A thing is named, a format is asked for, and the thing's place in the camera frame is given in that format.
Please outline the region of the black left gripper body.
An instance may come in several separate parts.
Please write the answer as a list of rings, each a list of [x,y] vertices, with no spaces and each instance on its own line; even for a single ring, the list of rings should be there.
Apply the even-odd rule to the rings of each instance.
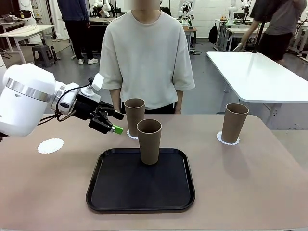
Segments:
[[[73,107],[73,116],[81,120],[92,119],[93,113],[99,105],[99,101],[90,99],[84,95],[78,95]]]

